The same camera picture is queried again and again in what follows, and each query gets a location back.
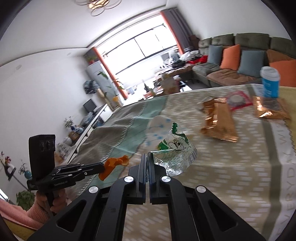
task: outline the vase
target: vase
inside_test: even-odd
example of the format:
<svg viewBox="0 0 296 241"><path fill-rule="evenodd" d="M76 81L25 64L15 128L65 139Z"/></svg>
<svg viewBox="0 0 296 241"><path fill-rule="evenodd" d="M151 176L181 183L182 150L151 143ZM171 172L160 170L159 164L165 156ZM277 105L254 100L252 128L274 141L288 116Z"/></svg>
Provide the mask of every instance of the vase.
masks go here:
<svg viewBox="0 0 296 241"><path fill-rule="evenodd" d="M75 127L76 127L75 132L80 135L83 132L83 128L81 126L75 126Z"/></svg>
<svg viewBox="0 0 296 241"><path fill-rule="evenodd" d="M32 173L29 170L25 171L25 178L27 180L31 180L32 179Z"/></svg>
<svg viewBox="0 0 296 241"><path fill-rule="evenodd" d="M70 146L70 145L72 145L72 139L70 137L66 137L63 140L63 143L65 143L66 145Z"/></svg>

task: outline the orange curtain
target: orange curtain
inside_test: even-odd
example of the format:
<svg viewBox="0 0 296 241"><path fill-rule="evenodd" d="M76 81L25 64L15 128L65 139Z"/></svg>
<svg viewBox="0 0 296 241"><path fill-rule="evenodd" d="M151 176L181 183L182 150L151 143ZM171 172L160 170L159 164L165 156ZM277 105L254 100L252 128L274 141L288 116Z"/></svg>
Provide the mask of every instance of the orange curtain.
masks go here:
<svg viewBox="0 0 296 241"><path fill-rule="evenodd" d="M164 21L165 21L165 24L168 26L168 28L169 28L170 31L172 32L172 34L173 34L173 36L174 36L174 38L175 38L175 40L176 40L176 42L177 42L177 46L178 46L178 49L179 49L179 53L180 53L180 55L184 54L184 53L185 53L185 52L184 52L184 49L181 47L181 44L180 44L180 42L179 42L179 40L178 40L178 38L177 38L177 35L176 35L176 33L174 32L172 26L169 24L169 21L168 21L167 17L165 16L165 14L164 14L162 11L160 12L160 14L161 14L161 16L163 17L163 19L164 19Z"/></svg>
<svg viewBox="0 0 296 241"><path fill-rule="evenodd" d="M105 63L105 60L102 57L102 55L99 53L99 51L97 50L97 48L93 47L92 50L95 52L96 56L99 58L99 60L101 61L102 65L104 66L104 68L106 69L106 71L108 72L108 74L110 75L111 79L113 80L114 84L118 88L118 90L119 90L120 94L122 95L122 97L124 99L127 99L128 98L127 91L125 89L123 89L123 86L117 81L115 75L111 72L111 70L109 69L108 65Z"/></svg>

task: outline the curtain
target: curtain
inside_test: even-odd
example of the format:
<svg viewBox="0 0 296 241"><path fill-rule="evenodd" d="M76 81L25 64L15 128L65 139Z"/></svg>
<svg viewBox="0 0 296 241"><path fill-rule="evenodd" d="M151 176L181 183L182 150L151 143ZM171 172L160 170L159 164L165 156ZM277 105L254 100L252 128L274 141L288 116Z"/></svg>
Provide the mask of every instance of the curtain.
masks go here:
<svg viewBox="0 0 296 241"><path fill-rule="evenodd" d="M189 37L193 35L189 25L177 8L170 8L160 12L166 24L176 39L180 54L192 47Z"/></svg>

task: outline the silver screw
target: silver screw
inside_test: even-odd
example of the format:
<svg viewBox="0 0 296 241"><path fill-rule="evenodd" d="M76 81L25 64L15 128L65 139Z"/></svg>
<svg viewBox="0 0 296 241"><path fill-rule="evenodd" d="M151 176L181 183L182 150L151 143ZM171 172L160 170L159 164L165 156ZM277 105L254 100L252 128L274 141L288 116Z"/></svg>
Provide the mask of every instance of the silver screw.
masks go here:
<svg viewBox="0 0 296 241"><path fill-rule="evenodd" d="M206 191L205 187L204 186L198 186L196 188L196 190L199 192L199 193L204 193Z"/></svg>
<svg viewBox="0 0 296 241"><path fill-rule="evenodd" d="M170 177L168 177L168 176L164 176L164 177L161 178L161 180L162 180L163 182L165 182L165 183L168 183L168 182L170 182Z"/></svg>
<svg viewBox="0 0 296 241"><path fill-rule="evenodd" d="M96 193L98 190L99 190L99 189L98 189L98 187L96 187L96 186L93 186L93 187L90 187L90 188L89 188L89 192L90 192L90 193Z"/></svg>
<svg viewBox="0 0 296 241"><path fill-rule="evenodd" d="M124 178L124 181L127 182L127 183L131 183L133 181L133 177L127 176L127 177Z"/></svg>

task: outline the blue vase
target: blue vase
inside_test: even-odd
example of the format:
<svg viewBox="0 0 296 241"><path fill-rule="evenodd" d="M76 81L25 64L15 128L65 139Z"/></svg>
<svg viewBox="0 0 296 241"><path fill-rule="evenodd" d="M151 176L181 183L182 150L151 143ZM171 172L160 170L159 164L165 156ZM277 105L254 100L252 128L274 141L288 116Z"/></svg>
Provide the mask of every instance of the blue vase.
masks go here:
<svg viewBox="0 0 296 241"><path fill-rule="evenodd" d="M32 173L29 170L25 171L25 178L27 180L31 180L32 179Z"/></svg>
<svg viewBox="0 0 296 241"><path fill-rule="evenodd" d="M80 127L80 126L76 126L75 132L76 132L77 134L80 135L83 131L84 131L84 129L83 129L82 127Z"/></svg>

